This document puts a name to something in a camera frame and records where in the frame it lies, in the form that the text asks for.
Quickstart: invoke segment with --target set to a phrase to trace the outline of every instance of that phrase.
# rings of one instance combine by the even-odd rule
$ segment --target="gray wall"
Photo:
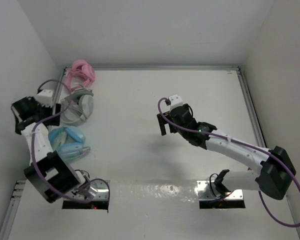
[[[272,0],[18,0],[54,62],[241,65]]]
[[[244,71],[266,142],[286,148],[300,181],[300,0],[275,2]],[[295,186],[289,198],[299,222]]]
[[[0,228],[17,179],[24,179],[29,151],[14,133],[12,102],[59,75],[17,0],[0,0]]]

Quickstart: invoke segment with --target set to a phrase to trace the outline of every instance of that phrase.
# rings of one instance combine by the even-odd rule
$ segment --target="pink headphones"
[[[71,89],[72,92],[81,88],[81,86],[71,87],[73,77],[81,79],[83,81],[82,85],[85,88],[88,88],[96,80],[96,73],[89,63],[85,60],[79,59],[72,63],[72,67],[65,77],[65,85]]]

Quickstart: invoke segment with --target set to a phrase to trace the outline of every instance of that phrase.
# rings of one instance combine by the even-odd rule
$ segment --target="table surface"
[[[96,76],[94,111],[79,126],[91,152],[72,167],[110,180],[109,213],[61,209],[62,200],[45,202],[27,182],[10,240],[298,239],[294,228],[268,216],[257,192],[244,191],[244,209],[199,209],[196,180],[247,167],[178,134],[160,134],[158,100],[179,94],[197,121],[256,144],[236,71],[97,70]],[[62,89],[60,99],[66,95]],[[266,202],[280,220],[293,223],[286,199]]]

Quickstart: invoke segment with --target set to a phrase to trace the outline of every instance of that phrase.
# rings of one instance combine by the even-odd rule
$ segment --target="headphones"
[[[68,138],[73,142],[66,143]],[[86,141],[84,133],[75,126],[62,126],[53,129],[48,139],[52,149],[65,161],[75,160],[90,151],[89,146],[83,146]]]
[[[71,95],[61,100],[64,109],[70,101],[68,111],[61,114],[61,120],[67,125],[76,125],[85,122],[94,110],[93,92],[85,87],[76,89]]]
[[[64,84],[71,89],[72,92],[80,88],[79,86],[71,88],[71,81],[73,77],[81,79],[83,81],[83,87],[88,88],[96,80],[96,73],[89,63],[85,60],[79,59],[72,63],[72,67],[65,77]]]

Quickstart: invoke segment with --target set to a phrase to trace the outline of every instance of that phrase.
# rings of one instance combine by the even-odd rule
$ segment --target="white tabletop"
[[[79,126],[91,153],[72,166],[110,180],[109,213],[62,210],[61,200],[46,203],[27,183],[10,240],[298,239],[295,229],[267,215],[257,192],[244,191],[245,209],[199,209],[196,180],[247,167],[178,134],[160,134],[158,100],[179,94],[197,121],[256,144],[236,71],[97,70],[96,76],[93,114]],[[266,201],[293,223],[286,199]]]

